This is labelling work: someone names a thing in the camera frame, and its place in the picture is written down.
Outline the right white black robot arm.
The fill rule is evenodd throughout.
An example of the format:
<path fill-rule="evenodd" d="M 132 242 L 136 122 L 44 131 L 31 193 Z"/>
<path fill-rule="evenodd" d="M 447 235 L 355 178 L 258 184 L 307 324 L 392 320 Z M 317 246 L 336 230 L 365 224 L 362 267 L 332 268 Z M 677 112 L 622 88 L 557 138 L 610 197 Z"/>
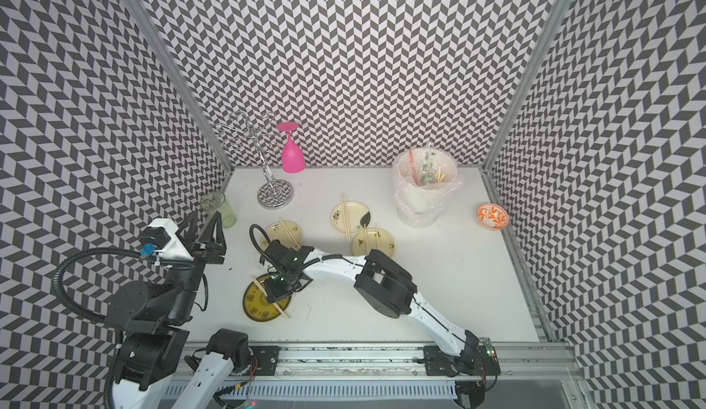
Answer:
<path fill-rule="evenodd" d="M 484 383 L 501 374 L 498 354 L 489 340 L 457 326 L 439 313 L 422 295 L 413 276 L 384 252 L 366 256 L 327 254 L 303 245 L 287 247 L 270 238 L 259 225 L 248 230 L 260 263 L 268 267 L 263 288 L 271 304 L 289 299 L 312 282 L 337 282 L 355 291 L 374 309 L 391 319 L 404 318 L 421 327 L 436 344 L 424 348 L 430 376 L 477 376 Z"/>

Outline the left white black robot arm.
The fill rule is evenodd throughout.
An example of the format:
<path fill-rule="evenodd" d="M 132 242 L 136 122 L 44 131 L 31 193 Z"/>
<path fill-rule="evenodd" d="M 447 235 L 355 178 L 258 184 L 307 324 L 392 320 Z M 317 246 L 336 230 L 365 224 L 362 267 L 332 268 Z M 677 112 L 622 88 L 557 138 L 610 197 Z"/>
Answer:
<path fill-rule="evenodd" d="M 106 408 L 156 408 L 167 393 L 189 338 L 183 324 L 191 321 L 209 264 L 224 263 L 227 245 L 222 216 L 215 212 L 203 230 L 193 212 L 181 223 L 158 218 L 139 235 L 138 251 L 97 247 L 64 260 L 53 274 L 51 292 L 71 313 L 115 332 L 112 361 L 103 386 Z M 90 311 L 64 287 L 71 265 L 96 256 L 121 256 L 164 267 L 162 282 L 134 280 L 110 297 L 108 311 Z"/>

